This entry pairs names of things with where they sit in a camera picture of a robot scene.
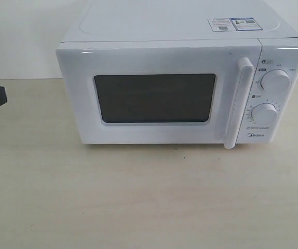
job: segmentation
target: midea logo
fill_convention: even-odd
[[[264,137],[263,134],[248,133],[248,137]]]

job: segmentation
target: timer knob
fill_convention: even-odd
[[[268,92],[283,92],[290,84],[289,75],[280,69],[270,71],[261,80],[261,87]]]
[[[274,122],[278,114],[274,105],[266,103],[255,107],[252,110],[251,116],[257,124],[266,126]]]

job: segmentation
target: dark glass window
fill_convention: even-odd
[[[94,77],[106,123],[206,122],[214,74]]]

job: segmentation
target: beige tabletop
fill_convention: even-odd
[[[62,80],[0,85],[0,248],[298,248],[298,85],[232,150],[82,145]]]

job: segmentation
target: white microwave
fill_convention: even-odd
[[[261,0],[95,0],[57,49],[84,144],[270,142],[298,33]]]

